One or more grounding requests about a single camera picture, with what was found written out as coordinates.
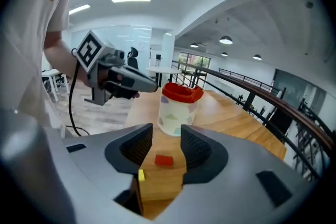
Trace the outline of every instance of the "wooden block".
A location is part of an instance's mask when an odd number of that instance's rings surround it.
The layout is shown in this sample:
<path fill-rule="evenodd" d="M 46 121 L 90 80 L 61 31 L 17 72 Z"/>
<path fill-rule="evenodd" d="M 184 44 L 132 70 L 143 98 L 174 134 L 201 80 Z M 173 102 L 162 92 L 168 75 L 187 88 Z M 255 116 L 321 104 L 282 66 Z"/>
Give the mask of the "wooden block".
<path fill-rule="evenodd" d="M 142 170 L 142 169 L 140 169 L 140 170 L 138 171 L 138 180 L 139 180 L 139 181 L 145 181 L 145 174 L 143 173 L 143 170 Z"/>
<path fill-rule="evenodd" d="M 172 166 L 173 165 L 173 157 L 172 156 L 164 156 L 164 155 L 156 155 L 155 156 L 155 164 Z"/>

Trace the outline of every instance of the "wooden floor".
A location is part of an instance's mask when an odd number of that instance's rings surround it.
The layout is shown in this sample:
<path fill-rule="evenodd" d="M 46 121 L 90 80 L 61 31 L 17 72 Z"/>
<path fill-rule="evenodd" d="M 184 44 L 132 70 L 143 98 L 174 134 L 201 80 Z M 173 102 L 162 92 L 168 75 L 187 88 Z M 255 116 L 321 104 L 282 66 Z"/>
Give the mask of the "wooden floor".
<path fill-rule="evenodd" d="M 142 93 L 134 100 L 125 126 L 153 123 L 153 145 L 141 169 L 145 181 L 140 182 L 144 216 L 154 219 L 182 190 L 182 176 L 186 173 L 180 138 L 164 134 L 158 124 L 160 91 Z M 199 101 L 193 125 L 253 141 L 283 160 L 286 148 L 263 125 L 231 99 L 213 91 L 206 91 Z M 155 155 L 172 156 L 173 167 L 156 166 Z"/>
<path fill-rule="evenodd" d="M 132 100 L 112 98 L 104 106 L 91 104 L 84 101 L 84 98 L 91 99 L 91 89 L 82 82 L 77 81 L 72 95 L 72 114 L 76 127 L 87 130 L 90 134 L 98 134 L 124 128 L 124 124 L 131 108 Z M 59 88 L 57 92 L 59 101 L 54 103 L 56 111 L 65 125 L 71 125 L 68 102 L 69 95 L 65 87 Z M 68 130 L 77 136 L 72 128 Z"/>

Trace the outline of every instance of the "black cable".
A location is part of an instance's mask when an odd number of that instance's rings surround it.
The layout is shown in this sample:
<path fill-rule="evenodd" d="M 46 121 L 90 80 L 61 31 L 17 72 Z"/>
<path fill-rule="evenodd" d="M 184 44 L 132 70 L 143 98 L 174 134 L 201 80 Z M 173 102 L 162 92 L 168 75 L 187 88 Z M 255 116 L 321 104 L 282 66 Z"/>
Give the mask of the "black cable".
<path fill-rule="evenodd" d="M 71 125 L 65 125 L 66 127 L 69 127 L 69 128 L 74 128 L 73 126 L 71 126 Z M 76 127 L 77 129 L 79 129 L 79 130 L 83 130 L 84 132 L 86 132 L 88 135 L 90 135 L 90 133 L 87 131 L 87 130 L 85 130 L 84 128 L 81 128 L 81 127 Z"/>
<path fill-rule="evenodd" d="M 71 109 L 72 93 L 74 92 L 73 90 L 75 88 L 79 66 L 80 66 L 80 64 L 79 64 L 79 61 L 77 60 L 75 74 L 74 74 L 74 77 L 72 79 L 72 84 L 71 84 L 71 88 L 70 88 L 70 95 L 69 95 L 69 115 L 70 115 L 70 121 L 71 121 L 71 124 L 72 124 L 72 128 L 74 129 L 75 133 L 78 134 L 78 136 L 81 136 L 81 134 L 77 131 L 77 128 L 76 128 L 75 123 L 73 121 L 74 119 L 72 118 L 72 109 Z"/>

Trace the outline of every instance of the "grey gripper housing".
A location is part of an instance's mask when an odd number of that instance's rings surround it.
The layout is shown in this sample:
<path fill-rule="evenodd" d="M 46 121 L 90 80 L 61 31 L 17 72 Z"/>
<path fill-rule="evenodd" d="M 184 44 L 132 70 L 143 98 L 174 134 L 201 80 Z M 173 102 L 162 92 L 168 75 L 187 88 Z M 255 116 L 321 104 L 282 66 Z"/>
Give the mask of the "grey gripper housing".
<path fill-rule="evenodd" d="M 125 64 L 124 51 L 105 45 L 92 30 L 80 43 L 76 58 L 91 85 L 92 99 L 85 99 L 87 102 L 104 105 L 112 97 L 130 99 L 139 91 L 155 92 L 158 88 L 150 77 Z M 100 81 L 102 70 L 107 78 Z"/>

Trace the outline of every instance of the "black chair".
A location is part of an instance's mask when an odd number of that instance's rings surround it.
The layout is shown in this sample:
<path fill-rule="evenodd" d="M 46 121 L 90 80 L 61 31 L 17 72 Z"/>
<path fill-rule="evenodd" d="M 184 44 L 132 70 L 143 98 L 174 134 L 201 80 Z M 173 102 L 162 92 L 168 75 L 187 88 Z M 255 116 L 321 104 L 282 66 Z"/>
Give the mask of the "black chair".
<path fill-rule="evenodd" d="M 136 57 L 138 56 L 138 54 L 139 53 L 138 53 L 137 49 L 131 47 L 131 51 L 127 54 L 127 64 L 130 67 L 139 69 L 138 68 L 138 61 L 136 60 Z"/>

